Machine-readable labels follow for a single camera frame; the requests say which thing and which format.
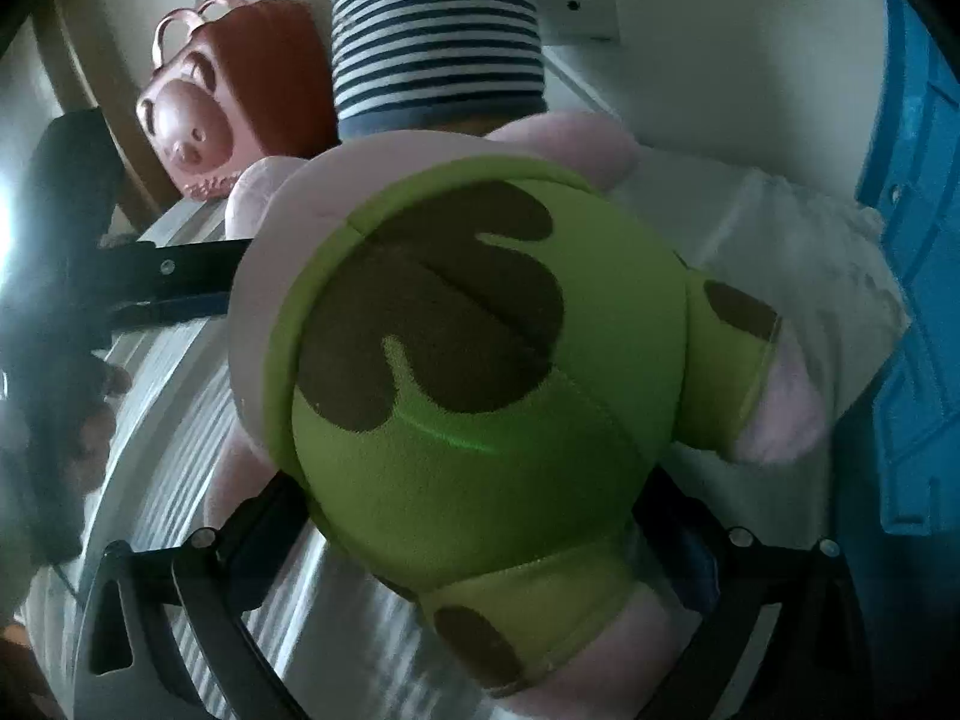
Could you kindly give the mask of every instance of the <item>striped surface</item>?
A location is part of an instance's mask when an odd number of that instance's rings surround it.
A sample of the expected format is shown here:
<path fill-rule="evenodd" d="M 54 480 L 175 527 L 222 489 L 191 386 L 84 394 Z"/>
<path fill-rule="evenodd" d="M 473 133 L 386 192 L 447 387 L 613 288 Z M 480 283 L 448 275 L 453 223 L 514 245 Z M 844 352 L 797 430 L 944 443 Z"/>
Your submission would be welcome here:
<path fill-rule="evenodd" d="M 342 137 L 544 109 L 535 0 L 333 0 L 332 48 Z"/>

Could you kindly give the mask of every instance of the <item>wall plate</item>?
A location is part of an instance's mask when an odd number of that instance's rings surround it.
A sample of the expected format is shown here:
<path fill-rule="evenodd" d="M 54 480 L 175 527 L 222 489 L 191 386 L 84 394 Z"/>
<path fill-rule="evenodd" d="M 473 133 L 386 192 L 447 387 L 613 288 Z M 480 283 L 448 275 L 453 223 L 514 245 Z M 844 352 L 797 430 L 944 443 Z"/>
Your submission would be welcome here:
<path fill-rule="evenodd" d="M 616 0 L 538 0 L 546 46 L 619 43 Z"/>

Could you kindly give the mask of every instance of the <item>screw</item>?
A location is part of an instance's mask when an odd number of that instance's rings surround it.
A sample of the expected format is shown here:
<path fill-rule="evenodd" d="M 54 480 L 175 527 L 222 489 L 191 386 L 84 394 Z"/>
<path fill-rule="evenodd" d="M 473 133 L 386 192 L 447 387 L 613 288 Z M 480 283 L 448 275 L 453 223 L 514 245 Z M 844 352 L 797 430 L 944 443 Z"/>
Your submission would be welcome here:
<path fill-rule="evenodd" d="M 754 545 L 754 535 L 746 528 L 732 528 L 728 536 L 730 537 L 730 543 L 741 549 Z"/>
<path fill-rule="evenodd" d="M 200 528 L 190 536 L 190 546 L 194 549 L 208 549 L 217 543 L 217 532 L 213 528 Z"/>
<path fill-rule="evenodd" d="M 825 538 L 820 542 L 820 551 L 827 557 L 840 557 L 840 545 L 836 541 Z"/>

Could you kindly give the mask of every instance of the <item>bag handle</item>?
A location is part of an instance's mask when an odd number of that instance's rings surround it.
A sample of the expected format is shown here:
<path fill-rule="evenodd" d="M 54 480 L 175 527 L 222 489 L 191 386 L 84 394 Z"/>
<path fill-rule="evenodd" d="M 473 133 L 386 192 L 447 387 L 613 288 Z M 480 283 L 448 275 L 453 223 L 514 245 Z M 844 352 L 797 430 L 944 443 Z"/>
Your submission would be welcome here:
<path fill-rule="evenodd" d="M 188 40 L 190 35 L 206 23 L 203 16 L 196 10 L 188 7 L 171 10 L 166 16 L 160 19 L 160 23 L 157 25 L 157 31 L 154 32 L 154 51 L 152 52 L 155 71 L 163 67 L 163 34 L 167 31 L 168 26 L 174 22 L 183 22 L 187 25 L 189 29 L 187 33 Z"/>
<path fill-rule="evenodd" d="M 225 5 L 230 10 L 233 10 L 235 7 L 243 7 L 249 4 L 246 0 L 204 0 L 200 3 L 200 7 L 197 8 L 197 12 L 202 16 L 203 11 L 212 5 Z"/>

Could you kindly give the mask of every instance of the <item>brown plush toy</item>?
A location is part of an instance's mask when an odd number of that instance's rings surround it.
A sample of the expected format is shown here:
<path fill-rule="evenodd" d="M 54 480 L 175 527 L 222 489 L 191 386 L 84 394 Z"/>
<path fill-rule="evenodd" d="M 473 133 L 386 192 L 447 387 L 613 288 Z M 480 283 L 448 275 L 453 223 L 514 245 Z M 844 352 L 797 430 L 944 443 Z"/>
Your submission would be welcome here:
<path fill-rule="evenodd" d="M 343 140 L 546 110 L 536 0 L 333 0 L 332 64 Z"/>

